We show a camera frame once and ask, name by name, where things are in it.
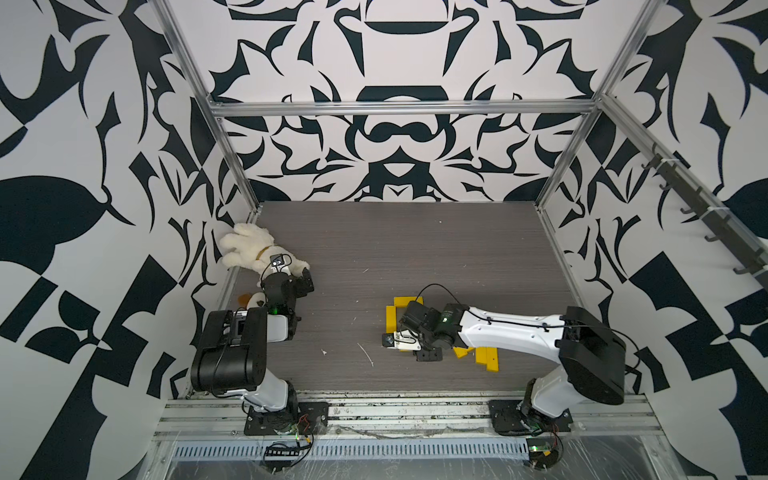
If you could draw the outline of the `yellow block top bar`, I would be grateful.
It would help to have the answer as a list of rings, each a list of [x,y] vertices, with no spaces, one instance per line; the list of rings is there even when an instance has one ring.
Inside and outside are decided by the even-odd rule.
[[[410,296],[410,297],[406,297],[406,296],[395,297],[394,300],[393,300],[393,306],[395,308],[406,308],[411,302],[417,302],[417,303],[423,304],[424,300],[423,300],[422,296],[418,296],[418,297],[413,297],[413,296]]]

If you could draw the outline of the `yellow block vertical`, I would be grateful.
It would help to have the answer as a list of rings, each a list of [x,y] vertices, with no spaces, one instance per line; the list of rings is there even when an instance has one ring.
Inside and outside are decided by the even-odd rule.
[[[387,334],[397,331],[397,308],[394,305],[388,305],[385,309],[385,328]]]
[[[473,348],[461,348],[461,347],[454,347],[453,352],[456,355],[458,359],[464,358],[469,355],[470,352],[473,351]]]

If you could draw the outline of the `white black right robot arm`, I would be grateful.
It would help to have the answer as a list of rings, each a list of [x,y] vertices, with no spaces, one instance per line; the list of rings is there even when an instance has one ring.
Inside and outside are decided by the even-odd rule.
[[[383,334],[382,345],[411,351],[422,362],[439,361],[454,348],[496,348],[553,362],[550,373],[528,382],[518,403],[490,402],[492,428],[503,436],[552,433],[577,404],[617,406],[625,400],[626,344],[581,307],[570,306],[561,315],[521,316],[461,303],[437,310],[411,301],[395,331]]]

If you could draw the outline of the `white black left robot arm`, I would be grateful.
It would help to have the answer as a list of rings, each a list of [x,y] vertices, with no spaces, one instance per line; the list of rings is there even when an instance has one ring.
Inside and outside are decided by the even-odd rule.
[[[192,389],[238,398],[252,418],[298,422],[295,388],[268,369],[267,353],[270,343],[294,338],[300,322],[297,300],[313,291],[307,268],[299,275],[273,273],[262,280],[253,305],[210,313],[191,366]]]

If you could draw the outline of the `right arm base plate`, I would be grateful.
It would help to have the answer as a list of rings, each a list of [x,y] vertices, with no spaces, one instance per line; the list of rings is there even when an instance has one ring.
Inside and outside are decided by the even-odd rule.
[[[488,408],[492,429],[502,436],[537,436],[555,429],[569,432],[572,423],[569,409],[550,417],[535,408],[528,398],[519,401],[491,400]]]

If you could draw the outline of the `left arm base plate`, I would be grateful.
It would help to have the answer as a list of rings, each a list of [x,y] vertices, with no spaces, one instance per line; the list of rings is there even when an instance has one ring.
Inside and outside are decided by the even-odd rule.
[[[250,406],[244,426],[245,436],[298,434],[309,436],[322,432],[328,424],[330,404],[299,402],[275,412],[259,411]]]

